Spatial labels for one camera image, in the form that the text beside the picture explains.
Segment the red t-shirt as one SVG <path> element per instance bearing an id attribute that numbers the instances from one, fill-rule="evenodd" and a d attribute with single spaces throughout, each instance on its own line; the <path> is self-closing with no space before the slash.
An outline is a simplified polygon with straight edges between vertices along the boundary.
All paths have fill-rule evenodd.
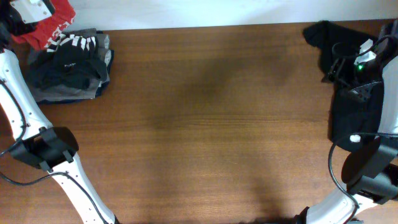
<path id="1" fill-rule="evenodd" d="M 18 43 L 28 43 L 35 50 L 45 50 L 55 42 L 57 37 L 73 24 L 76 12 L 69 0 L 51 1 L 55 7 L 55 14 L 38 22 L 35 29 L 27 34 L 12 34 L 12 39 Z"/>

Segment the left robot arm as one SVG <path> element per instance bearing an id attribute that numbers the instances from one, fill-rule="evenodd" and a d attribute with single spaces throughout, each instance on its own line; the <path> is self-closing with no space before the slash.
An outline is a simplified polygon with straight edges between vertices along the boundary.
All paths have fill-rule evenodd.
<path id="1" fill-rule="evenodd" d="M 30 182 L 18 182 L 4 174 L 10 184 L 34 185 L 54 179 L 62 188 L 83 223 L 118 223 L 85 174 L 78 155 L 78 143 L 66 127 L 55 127 L 34 101 L 24 81 L 19 60 L 9 45 L 10 31 L 1 21 L 1 107 L 6 114 L 14 143 L 1 152 L 46 175 Z"/>

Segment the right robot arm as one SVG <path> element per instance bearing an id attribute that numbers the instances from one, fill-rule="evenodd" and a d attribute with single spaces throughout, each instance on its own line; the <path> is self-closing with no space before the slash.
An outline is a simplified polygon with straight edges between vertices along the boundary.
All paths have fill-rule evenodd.
<path id="1" fill-rule="evenodd" d="M 397 200 L 397 23 L 373 36 L 320 21 L 303 37 L 321 51 L 323 81 L 334 88 L 328 137 L 348 157 L 335 190 L 292 221 L 355 223 L 360 212 Z"/>

